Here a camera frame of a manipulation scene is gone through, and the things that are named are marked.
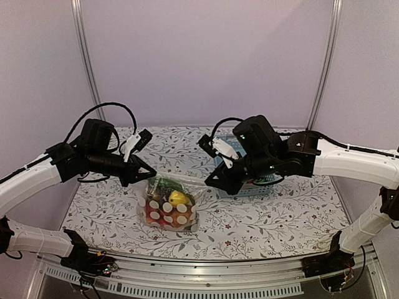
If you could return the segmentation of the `dark green chili pepper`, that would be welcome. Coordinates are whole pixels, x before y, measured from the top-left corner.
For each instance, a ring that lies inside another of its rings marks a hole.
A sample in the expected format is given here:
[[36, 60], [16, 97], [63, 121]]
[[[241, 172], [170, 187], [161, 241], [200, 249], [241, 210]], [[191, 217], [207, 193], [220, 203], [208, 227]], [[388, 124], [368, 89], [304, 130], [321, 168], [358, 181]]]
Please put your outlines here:
[[164, 189], [166, 191], [179, 191], [183, 192], [183, 185], [170, 178], [165, 178], [165, 177], [157, 177], [155, 178], [153, 185], [155, 187], [159, 187], [160, 189]]

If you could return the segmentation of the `clear zip top bag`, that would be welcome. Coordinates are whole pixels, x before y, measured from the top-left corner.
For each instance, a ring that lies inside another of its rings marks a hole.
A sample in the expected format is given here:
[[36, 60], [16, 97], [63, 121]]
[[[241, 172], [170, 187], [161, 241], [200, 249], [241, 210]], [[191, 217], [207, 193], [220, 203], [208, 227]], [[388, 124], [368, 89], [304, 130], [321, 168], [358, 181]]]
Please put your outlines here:
[[134, 188], [137, 216], [146, 225], [175, 232], [196, 232], [199, 204], [207, 187], [197, 179], [155, 176]]

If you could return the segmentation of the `yellow corn cob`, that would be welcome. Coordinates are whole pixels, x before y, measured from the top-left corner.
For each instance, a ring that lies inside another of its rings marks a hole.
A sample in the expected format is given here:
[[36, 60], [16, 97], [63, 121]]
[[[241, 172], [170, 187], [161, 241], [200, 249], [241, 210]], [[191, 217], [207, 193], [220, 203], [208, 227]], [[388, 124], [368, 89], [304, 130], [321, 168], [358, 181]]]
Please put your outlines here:
[[179, 204], [187, 205], [190, 202], [190, 199], [180, 191], [172, 191], [169, 195], [168, 202], [173, 207], [177, 207]]

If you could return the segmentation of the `red cherry tomato cluster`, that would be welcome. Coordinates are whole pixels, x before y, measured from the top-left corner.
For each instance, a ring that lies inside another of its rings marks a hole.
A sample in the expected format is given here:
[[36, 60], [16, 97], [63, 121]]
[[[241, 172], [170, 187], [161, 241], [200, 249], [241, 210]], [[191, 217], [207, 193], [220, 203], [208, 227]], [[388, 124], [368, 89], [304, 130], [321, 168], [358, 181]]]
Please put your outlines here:
[[149, 226], [165, 230], [190, 231], [196, 225], [198, 205], [191, 201], [187, 205], [173, 207], [167, 200], [156, 201], [140, 197], [137, 214]]

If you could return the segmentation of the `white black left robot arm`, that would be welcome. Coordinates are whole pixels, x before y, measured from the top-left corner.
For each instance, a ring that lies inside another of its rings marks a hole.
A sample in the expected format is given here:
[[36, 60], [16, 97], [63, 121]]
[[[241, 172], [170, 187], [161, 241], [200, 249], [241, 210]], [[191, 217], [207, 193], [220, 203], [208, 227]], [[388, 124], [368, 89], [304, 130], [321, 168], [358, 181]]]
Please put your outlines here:
[[88, 246], [73, 230], [44, 230], [23, 226], [6, 214], [33, 195], [79, 175], [97, 173], [117, 177], [123, 187], [156, 175], [156, 171], [136, 156], [152, 139], [148, 130], [133, 133], [127, 141], [109, 148], [115, 127], [106, 121], [88, 119], [73, 141], [48, 148], [34, 161], [1, 179], [1, 253], [34, 252], [67, 258], [79, 270], [93, 264]]

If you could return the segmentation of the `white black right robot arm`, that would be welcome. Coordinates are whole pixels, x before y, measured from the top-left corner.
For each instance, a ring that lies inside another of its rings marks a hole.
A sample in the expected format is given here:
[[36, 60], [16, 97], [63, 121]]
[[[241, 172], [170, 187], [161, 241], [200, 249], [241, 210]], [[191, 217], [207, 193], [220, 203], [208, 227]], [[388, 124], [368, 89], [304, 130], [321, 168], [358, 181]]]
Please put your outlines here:
[[398, 152], [353, 146], [335, 141], [317, 131], [300, 131], [282, 139], [267, 119], [238, 119], [233, 135], [245, 151], [241, 156], [216, 132], [203, 135], [198, 145], [211, 157], [222, 158], [206, 178], [207, 186], [237, 194], [243, 184], [270, 174], [288, 176], [338, 176], [381, 186], [373, 204], [354, 223], [337, 234], [322, 259], [329, 272], [336, 271], [361, 245], [384, 227], [398, 220]]

